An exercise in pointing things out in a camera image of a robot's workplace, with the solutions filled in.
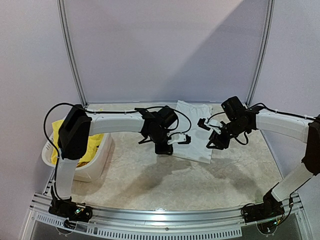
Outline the white t-shirt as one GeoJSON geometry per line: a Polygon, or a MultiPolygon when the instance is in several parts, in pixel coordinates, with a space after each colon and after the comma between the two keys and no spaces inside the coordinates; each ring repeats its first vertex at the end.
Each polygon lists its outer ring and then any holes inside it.
{"type": "Polygon", "coordinates": [[[191,104],[179,100],[175,107],[180,113],[177,132],[189,130],[186,134],[191,137],[189,144],[173,144],[173,156],[204,164],[211,163],[212,150],[206,148],[210,132],[198,127],[201,118],[211,116],[213,107],[207,104],[191,104]]]}

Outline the yellow garment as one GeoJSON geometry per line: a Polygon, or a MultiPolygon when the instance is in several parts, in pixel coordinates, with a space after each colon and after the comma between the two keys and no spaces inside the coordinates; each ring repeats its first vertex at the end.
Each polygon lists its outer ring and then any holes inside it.
{"type": "Polygon", "coordinates": [[[85,111],[72,108],[65,119],[51,124],[54,144],[52,164],[57,163],[57,150],[61,150],[63,157],[79,160],[77,167],[88,164],[94,158],[104,135],[89,135],[91,121],[92,118],[85,111]]]}

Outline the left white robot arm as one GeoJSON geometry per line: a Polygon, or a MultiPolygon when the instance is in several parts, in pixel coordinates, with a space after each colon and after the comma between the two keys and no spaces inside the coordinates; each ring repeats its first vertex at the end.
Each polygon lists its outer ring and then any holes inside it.
{"type": "Polygon", "coordinates": [[[57,153],[54,182],[50,193],[58,199],[55,209],[63,216],[74,213],[71,198],[72,182],[80,159],[88,150],[89,139],[102,139],[112,133],[141,135],[138,144],[152,143],[157,155],[172,155],[173,125],[179,122],[176,111],[169,106],[135,108],[129,111],[92,111],[71,105],[57,132],[57,139],[48,142],[57,153]]]}

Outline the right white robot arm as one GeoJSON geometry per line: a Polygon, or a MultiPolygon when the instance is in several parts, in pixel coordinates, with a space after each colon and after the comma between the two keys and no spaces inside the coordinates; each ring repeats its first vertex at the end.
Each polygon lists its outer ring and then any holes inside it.
{"type": "Polygon", "coordinates": [[[212,131],[206,147],[226,150],[232,139],[247,136],[252,131],[267,131],[298,140],[306,145],[301,163],[270,190],[270,199],[259,206],[262,218],[269,218],[278,210],[278,203],[320,173],[320,118],[270,109],[263,103],[244,106],[237,96],[221,104],[228,122],[201,118],[198,126],[212,131]]]}

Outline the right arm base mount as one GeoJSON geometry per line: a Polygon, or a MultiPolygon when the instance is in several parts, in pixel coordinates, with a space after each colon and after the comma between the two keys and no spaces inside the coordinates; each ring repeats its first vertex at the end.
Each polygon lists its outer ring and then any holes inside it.
{"type": "Polygon", "coordinates": [[[284,216],[285,209],[281,201],[275,200],[273,197],[263,199],[262,203],[248,203],[240,209],[240,214],[245,223],[252,223],[262,220],[284,216]]]}

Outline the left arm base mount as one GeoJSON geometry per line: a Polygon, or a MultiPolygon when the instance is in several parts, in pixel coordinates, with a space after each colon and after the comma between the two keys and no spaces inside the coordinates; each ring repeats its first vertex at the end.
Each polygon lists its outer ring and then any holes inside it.
{"type": "Polygon", "coordinates": [[[85,203],[78,203],[69,199],[59,199],[55,194],[55,188],[50,189],[52,197],[48,212],[52,215],[68,219],[74,222],[88,223],[93,216],[93,208],[85,203]]]}

